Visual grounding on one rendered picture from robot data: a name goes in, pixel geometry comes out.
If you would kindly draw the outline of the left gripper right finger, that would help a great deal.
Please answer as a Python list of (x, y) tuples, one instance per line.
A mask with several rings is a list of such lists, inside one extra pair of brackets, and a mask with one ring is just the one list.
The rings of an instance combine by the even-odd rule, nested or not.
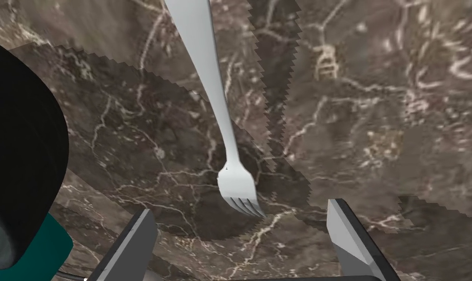
[(328, 200), (326, 225), (342, 272), (334, 281), (401, 281), (345, 200)]

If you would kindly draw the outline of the silver fork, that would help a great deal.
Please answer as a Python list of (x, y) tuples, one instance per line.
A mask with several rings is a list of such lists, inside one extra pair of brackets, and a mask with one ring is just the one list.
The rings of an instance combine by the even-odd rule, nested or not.
[(209, 0), (164, 0), (207, 94), (225, 147), (226, 162), (217, 176), (219, 192), (235, 210), (264, 217), (251, 173), (240, 161), (225, 99)]

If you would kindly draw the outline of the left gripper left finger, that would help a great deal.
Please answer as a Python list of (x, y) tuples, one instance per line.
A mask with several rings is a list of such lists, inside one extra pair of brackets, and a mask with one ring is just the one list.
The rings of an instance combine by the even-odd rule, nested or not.
[(88, 281), (143, 281), (157, 239), (150, 209), (138, 211), (125, 226)]

